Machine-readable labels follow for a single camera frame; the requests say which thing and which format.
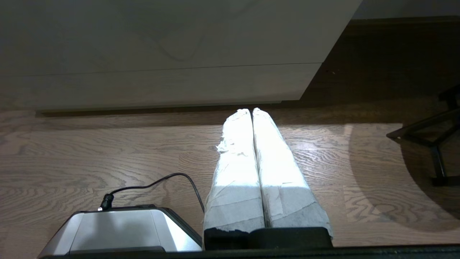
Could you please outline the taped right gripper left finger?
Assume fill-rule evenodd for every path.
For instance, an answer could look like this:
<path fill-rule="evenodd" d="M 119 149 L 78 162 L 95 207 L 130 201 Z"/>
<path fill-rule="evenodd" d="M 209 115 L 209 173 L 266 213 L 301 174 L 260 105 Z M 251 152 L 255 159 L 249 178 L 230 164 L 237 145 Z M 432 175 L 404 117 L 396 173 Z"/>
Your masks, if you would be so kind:
<path fill-rule="evenodd" d="M 253 138 L 248 109 L 237 110 L 223 124 L 205 205 L 204 249 L 245 249 L 249 234 L 266 226 Z"/>

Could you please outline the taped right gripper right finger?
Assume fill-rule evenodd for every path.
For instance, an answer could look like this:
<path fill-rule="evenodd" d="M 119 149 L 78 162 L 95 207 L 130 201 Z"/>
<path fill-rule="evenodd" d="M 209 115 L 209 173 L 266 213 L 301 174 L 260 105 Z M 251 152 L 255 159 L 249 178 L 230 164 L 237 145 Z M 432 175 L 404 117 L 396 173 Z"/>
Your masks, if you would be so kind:
<path fill-rule="evenodd" d="M 323 228 L 333 239 L 331 223 L 301 172 L 269 113 L 253 109 L 254 147 L 269 228 Z"/>

